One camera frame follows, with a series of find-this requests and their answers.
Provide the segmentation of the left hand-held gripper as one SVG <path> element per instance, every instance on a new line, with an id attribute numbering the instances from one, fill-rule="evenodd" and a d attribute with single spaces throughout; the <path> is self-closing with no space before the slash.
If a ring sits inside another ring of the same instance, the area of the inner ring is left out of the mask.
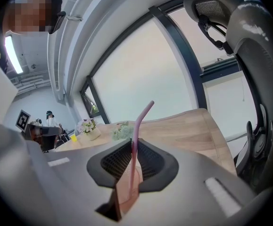
<path id="1" fill-rule="evenodd" d="M 21 130 L 23 137 L 26 140 L 37 142 L 44 153 L 54 149 L 57 135 L 62 134 L 62 129 L 40 126 L 38 122 L 30 119 L 30 114 L 23 110 L 20 111 L 15 126 Z"/>

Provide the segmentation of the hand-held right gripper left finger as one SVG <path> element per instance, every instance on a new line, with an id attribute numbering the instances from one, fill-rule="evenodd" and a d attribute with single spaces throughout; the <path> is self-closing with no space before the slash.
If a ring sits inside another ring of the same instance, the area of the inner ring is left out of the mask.
<path id="1" fill-rule="evenodd" d="M 0 126 L 0 197 L 26 225 L 133 226 L 120 216 L 114 190 L 97 185 L 87 171 L 93 155 L 118 146 L 43 153 Z"/>

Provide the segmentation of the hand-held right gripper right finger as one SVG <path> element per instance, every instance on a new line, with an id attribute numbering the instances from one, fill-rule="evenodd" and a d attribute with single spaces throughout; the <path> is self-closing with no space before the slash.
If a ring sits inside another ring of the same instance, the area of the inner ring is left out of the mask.
<path id="1" fill-rule="evenodd" d="M 141 193 L 122 226 L 247 226 L 268 200 L 241 178 L 197 152 L 156 147 L 178 162 L 175 179 L 162 191 Z"/>

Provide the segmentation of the pink straw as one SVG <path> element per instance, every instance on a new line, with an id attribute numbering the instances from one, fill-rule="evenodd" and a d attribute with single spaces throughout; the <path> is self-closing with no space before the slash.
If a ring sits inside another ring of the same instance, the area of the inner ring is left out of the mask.
<path id="1" fill-rule="evenodd" d="M 150 101 L 149 104 L 140 113 L 140 115 L 138 116 L 134 124 L 133 136 L 132 136 L 132 160 L 131 160 L 130 179 L 129 179 L 129 199 L 132 198 L 140 125 L 142 120 L 145 118 L 145 116 L 150 111 L 153 105 L 154 105 L 154 101 Z"/>

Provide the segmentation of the purple flower bouquet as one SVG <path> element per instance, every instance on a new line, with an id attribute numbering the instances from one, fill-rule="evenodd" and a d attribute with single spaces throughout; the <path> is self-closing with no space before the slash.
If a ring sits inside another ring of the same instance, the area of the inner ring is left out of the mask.
<path id="1" fill-rule="evenodd" d="M 93 141 L 101 135 L 101 132 L 97 128 L 95 120 L 90 118 L 79 121 L 75 127 L 74 134 L 76 136 L 83 134 L 89 141 Z"/>

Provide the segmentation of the white green flower bouquet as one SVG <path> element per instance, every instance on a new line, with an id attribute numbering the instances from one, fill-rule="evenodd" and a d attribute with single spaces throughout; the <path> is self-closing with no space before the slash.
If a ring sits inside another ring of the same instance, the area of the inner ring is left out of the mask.
<path id="1" fill-rule="evenodd" d="M 114 141 L 120 139 L 128 139 L 131 138 L 133 134 L 133 127 L 129 125 L 128 121 L 118 123 L 111 132 L 111 138 Z"/>

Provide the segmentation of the long ceiling light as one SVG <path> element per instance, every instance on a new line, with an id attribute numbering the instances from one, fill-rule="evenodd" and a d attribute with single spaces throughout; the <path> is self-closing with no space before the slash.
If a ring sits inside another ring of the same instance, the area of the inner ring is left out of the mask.
<path id="1" fill-rule="evenodd" d="M 14 45 L 13 45 L 13 40 L 11 36 L 7 36 L 5 38 L 5 48 L 8 54 L 8 57 L 13 65 L 13 68 L 15 69 L 17 74 L 23 73 L 22 67 L 19 63 L 19 60 L 17 58 Z"/>

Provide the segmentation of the person's dark cap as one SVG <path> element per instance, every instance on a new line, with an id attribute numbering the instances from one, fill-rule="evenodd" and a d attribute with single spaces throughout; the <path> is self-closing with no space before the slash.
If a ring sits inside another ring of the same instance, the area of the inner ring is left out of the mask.
<path id="1" fill-rule="evenodd" d="M 53 14 L 57 14 L 61 11 L 62 0 L 50 0 L 51 10 Z"/>

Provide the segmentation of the black office chair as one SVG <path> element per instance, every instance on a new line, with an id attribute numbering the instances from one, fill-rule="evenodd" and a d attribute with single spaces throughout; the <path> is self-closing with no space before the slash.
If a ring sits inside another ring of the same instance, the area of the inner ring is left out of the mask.
<path id="1" fill-rule="evenodd" d="M 240 63 L 250 88 L 257 125 L 247 124 L 248 147 L 236 171 L 261 192 L 273 186 L 273 16 L 256 0 L 184 0 L 203 34 L 221 26 L 224 42 L 214 46 Z"/>

